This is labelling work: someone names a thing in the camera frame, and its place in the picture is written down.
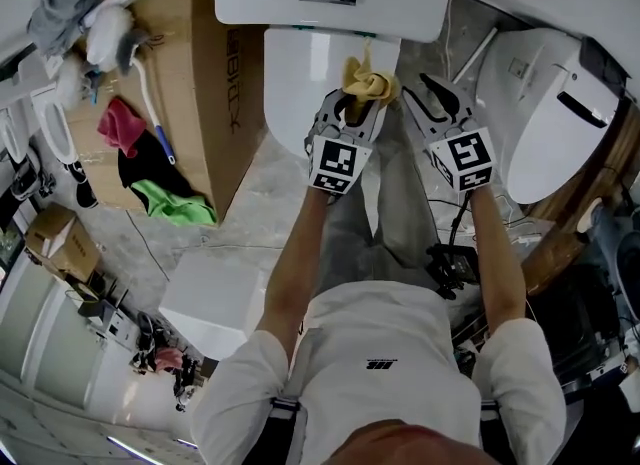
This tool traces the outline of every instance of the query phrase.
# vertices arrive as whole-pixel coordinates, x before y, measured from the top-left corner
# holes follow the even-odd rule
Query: marble floor
[[[452,76],[460,70],[494,25],[501,30],[525,27],[512,17],[475,0],[453,0],[449,39]],[[445,23],[437,42],[402,43],[398,77],[402,83],[424,97],[426,89],[419,84],[418,74],[444,74],[446,28]],[[481,60],[482,57],[460,82],[460,86],[471,95],[475,91]],[[431,206],[437,226],[441,230],[441,237],[447,238],[457,209],[435,200],[457,203],[458,198],[440,174],[433,170],[426,155],[420,150],[421,140],[418,139],[415,125],[408,122],[407,126],[415,144],[426,192],[434,200]],[[142,213],[130,213],[130,220],[129,215],[122,210],[103,206],[88,210],[78,207],[74,181],[52,157],[42,137],[36,136],[35,139],[40,145],[45,168],[58,181],[56,192],[44,203],[55,200],[77,211],[102,251],[104,267],[117,275],[130,289],[124,305],[133,313],[139,310],[157,313],[167,284],[165,275],[171,275],[180,256],[187,250],[202,249],[203,252],[229,263],[258,267],[264,273],[263,278],[268,278],[293,225],[305,191],[306,162],[287,152],[268,134],[220,228],[178,228],[167,221],[148,218]],[[370,161],[363,175],[367,211],[372,224],[377,219],[375,207],[379,184],[375,165],[375,160]],[[500,186],[495,186],[495,191],[496,195],[502,194]],[[517,206],[508,197],[499,196],[498,200],[505,221],[521,216]],[[153,258],[132,223],[135,223],[135,227],[144,236]],[[473,245],[473,231],[468,224],[465,217],[457,242]],[[523,222],[509,230],[509,234],[515,239],[519,235],[538,235],[544,231],[539,223]],[[533,248],[533,245],[528,248],[519,245],[518,253],[525,255],[530,251],[529,248]],[[472,291],[469,296],[460,296],[451,306],[454,319],[461,316],[464,312],[462,309],[477,302],[477,290]]]

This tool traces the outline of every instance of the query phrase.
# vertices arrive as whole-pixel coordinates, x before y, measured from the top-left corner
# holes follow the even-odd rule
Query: blue handle
[[[171,145],[169,144],[169,140],[167,140],[167,136],[164,134],[164,130],[162,129],[162,126],[159,126],[159,125],[156,126],[156,134],[158,135],[158,140],[160,140],[160,144],[164,149],[164,153],[167,155],[167,159],[169,160],[169,163],[172,165],[175,165],[176,156],[173,153],[173,149],[171,148]]]

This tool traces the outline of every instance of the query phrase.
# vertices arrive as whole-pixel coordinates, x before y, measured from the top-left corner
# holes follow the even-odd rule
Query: pink cloth
[[[129,158],[138,153],[133,145],[146,128],[147,123],[117,97],[111,99],[98,124],[98,132],[107,145],[119,147]]]
[[[160,348],[156,352],[156,371],[182,369],[182,351],[177,348]]]

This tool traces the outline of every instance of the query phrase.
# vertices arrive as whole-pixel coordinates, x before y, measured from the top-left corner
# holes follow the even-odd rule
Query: white t-shirt
[[[543,465],[562,442],[566,406],[540,327],[518,319],[485,344],[474,382],[458,372],[445,302],[395,282],[357,282],[312,301],[322,328],[300,397],[302,465],[320,465],[357,429],[399,419],[480,446],[482,399],[495,399],[520,465]],[[288,377],[285,351],[255,332],[223,360],[196,407],[192,435],[209,465],[241,464]]]

